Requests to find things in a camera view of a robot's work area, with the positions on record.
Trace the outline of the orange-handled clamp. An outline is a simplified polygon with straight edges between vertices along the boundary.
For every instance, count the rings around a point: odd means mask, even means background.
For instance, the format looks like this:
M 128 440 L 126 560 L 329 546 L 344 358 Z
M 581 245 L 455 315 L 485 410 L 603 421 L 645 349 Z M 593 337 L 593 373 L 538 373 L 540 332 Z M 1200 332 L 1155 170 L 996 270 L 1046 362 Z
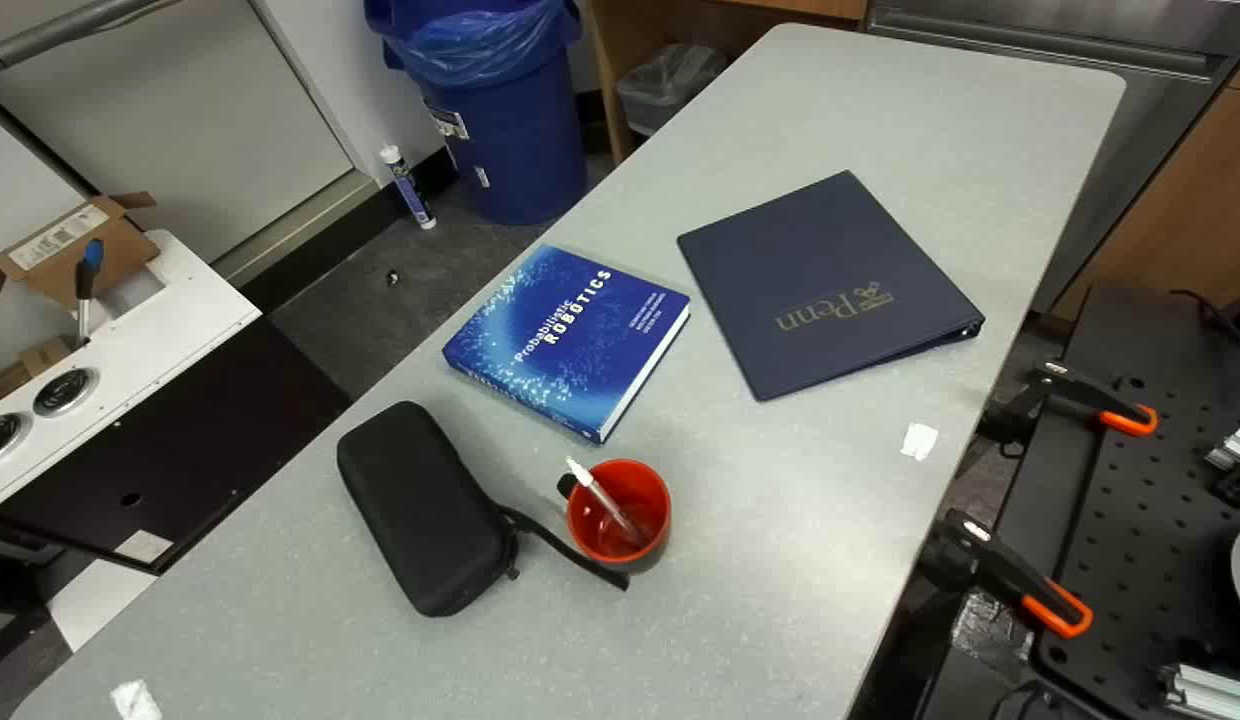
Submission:
M 960 557 L 960 568 L 990 589 L 996 601 L 1017 609 L 1030 622 L 1046 629 L 1057 638 L 1079 638 L 1097 612 L 1090 601 L 1037 572 L 1017 557 L 994 528 L 968 510 L 943 510 L 935 519 L 935 538 Z
M 1021 392 L 1008 400 L 1008 410 L 1033 421 L 1054 400 L 1090 406 L 1101 426 L 1126 433 L 1135 440 L 1162 426 L 1162 410 L 1153 405 L 1126 400 L 1115 387 L 1106 387 L 1101 380 L 1061 358 L 1046 358 L 1042 368 L 1033 368 Z

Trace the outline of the open cardboard box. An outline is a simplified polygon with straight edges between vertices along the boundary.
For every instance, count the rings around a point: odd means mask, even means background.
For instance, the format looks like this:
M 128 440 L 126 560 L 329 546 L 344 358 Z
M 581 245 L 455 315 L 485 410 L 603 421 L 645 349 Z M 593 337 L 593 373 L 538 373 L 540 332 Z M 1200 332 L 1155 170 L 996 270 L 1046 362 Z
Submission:
M 80 300 L 77 275 L 93 266 L 95 290 L 108 290 L 145 270 L 159 246 L 137 220 L 153 195 L 90 195 L 80 207 L 46 225 L 0 250 L 0 295 L 10 284 L 71 306 Z

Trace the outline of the white side cart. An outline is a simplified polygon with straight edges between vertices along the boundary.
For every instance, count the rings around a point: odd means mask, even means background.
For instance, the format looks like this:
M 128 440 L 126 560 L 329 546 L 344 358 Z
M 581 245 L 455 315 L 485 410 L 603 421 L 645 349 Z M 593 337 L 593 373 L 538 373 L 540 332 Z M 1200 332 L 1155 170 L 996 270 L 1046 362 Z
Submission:
M 155 290 L 100 318 L 83 349 L 0 400 L 0 416 L 24 421 L 0 452 L 0 505 L 260 318 L 260 306 L 179 235 L 153 228 L 150 241 L 159 246 L 150 264 Z M 95 384 L 71 406 L 38 416 L 38 392 L 68 368 L 90 368 Z

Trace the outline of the orange-handled clamp near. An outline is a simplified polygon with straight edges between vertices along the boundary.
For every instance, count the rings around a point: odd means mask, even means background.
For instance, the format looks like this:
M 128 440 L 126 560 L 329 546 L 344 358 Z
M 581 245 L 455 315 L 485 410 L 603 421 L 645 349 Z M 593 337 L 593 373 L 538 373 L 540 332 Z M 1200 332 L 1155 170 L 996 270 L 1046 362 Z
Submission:
M 1097 612 L 1090 601 L 1037 572 L 1017 557 L 994 528 L 968 510 L 943 510 L 935 519 L 935 538 L 960 557 L 960 568 L 990 589 L 996 601 L 1017 609 L 1030 622 L 1046 629 L 1057 638 L 1079 638 Z

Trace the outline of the blue trash bin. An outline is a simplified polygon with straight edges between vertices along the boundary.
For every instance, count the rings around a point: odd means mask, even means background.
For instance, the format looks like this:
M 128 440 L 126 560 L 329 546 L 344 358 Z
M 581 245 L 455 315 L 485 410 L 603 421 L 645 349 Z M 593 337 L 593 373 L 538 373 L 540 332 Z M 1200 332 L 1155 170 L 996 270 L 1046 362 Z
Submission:
M 475 212 L 553 225 L 586 192 L 586 136 L 569 46 L 578 0 L 362 0 L 383 64 L 404 73 Z

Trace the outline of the red and black mug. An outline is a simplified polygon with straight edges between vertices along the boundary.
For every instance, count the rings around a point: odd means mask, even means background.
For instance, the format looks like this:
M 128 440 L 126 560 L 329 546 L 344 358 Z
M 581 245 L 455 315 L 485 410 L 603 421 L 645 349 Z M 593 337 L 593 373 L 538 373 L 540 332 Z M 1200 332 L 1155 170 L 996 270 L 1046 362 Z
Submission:
M 654 568 L 671 536 L 665 474 L 642 458 L 602 458 L 593 479 L 595 488 L 586 488 L 578 473 L 562 479 L 574 546 L 618 572 Z

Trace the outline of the white tape corner piece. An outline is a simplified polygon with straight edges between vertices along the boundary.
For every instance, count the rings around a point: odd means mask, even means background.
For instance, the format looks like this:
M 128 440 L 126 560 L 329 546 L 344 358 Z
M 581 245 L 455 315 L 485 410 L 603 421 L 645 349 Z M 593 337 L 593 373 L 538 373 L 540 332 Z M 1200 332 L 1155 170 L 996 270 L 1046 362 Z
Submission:
M 145 680 L 117 683 L 113 709 L 120 720 L 165 720 L 165 710 L 159 710 L 159 705 Z

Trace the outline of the black zippered pouch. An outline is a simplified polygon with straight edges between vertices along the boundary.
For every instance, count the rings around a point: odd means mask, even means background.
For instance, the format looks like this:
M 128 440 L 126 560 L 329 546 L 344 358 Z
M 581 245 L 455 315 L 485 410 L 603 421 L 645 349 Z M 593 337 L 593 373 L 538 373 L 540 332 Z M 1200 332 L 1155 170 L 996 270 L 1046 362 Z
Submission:
M 588 576 L 628 589 L 623 572 L 588 560 L 529 510 L 491 498 L 450 433 L 411 400 L 344 433 L 338 467 L 393 578 L 420 615 L 455 615 L 485 596 L 512 572 L 524 533 Z

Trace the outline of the white marker with black cap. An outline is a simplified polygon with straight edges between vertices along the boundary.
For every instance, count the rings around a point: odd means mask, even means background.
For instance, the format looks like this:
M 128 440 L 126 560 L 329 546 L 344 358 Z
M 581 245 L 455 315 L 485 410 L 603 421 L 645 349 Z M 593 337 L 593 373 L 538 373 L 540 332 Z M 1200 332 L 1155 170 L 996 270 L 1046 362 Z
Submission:
M 595 505 L 618 519 L 618 528 L 642 543 L 645 533 L 621 510 L 621 505 L 603 493 L 603 482 L 581 458 L 566 457 L 569 474 L 595 496 Z

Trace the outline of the orange-handled clamp far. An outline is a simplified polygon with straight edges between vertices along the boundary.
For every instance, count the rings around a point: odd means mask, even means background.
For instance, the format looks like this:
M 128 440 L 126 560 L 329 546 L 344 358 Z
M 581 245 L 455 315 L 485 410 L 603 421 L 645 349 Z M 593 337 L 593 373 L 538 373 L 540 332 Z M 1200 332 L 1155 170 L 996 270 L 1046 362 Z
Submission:
M 1101 380 L 1061 358 L 1046 358 L 1042 368 L 1033 368 L 1021 392 L 1008 400 L 1008 410 L 1033 421 L 1054 400 L 1090 406 L 1101 426 L 1126 433 L 1135 440 L 1162 426 L 1162 410 L 1153 405 L 1126 400 L 1115 387 L 1106 387 Z

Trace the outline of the navy Penn binder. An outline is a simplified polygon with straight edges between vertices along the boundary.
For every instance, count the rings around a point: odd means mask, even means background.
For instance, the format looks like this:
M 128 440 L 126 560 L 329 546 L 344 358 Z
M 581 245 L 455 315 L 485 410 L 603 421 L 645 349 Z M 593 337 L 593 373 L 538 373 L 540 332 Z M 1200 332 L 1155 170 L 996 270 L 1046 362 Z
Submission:
M 968 290 L 854 170 L 691 228 L 678 246 L 757 400 L 984 327 Z

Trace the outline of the blue robotics textbook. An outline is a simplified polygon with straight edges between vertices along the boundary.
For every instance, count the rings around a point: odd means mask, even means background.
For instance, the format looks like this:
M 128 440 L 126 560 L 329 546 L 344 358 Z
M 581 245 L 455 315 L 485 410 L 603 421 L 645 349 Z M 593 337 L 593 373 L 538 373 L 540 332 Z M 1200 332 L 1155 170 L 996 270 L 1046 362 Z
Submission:
M 529 410 L 603 442 L 691 300 L 558 245 L 533 246 L 444 343 L 444 358 Z

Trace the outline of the black perforated mounting board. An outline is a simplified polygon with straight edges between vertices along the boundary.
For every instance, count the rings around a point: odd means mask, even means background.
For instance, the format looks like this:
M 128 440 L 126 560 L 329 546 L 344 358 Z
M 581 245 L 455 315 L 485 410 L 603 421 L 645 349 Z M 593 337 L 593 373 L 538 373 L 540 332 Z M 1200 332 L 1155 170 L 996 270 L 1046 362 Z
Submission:
M 1153 435 L 1046 416 L 1002 528 L 1075 593 L 1094 629 L 1042 637 L 1037 672 L 1115 720 L 1184 720 L 1175 665 L 1240 677 L 1228 546 L 1240 506 L 1214 493 L 1209 446 L 1240 426 L 1240 343 L 1190 295 L 1097 288 L 1066 362 L 1162 410 Z

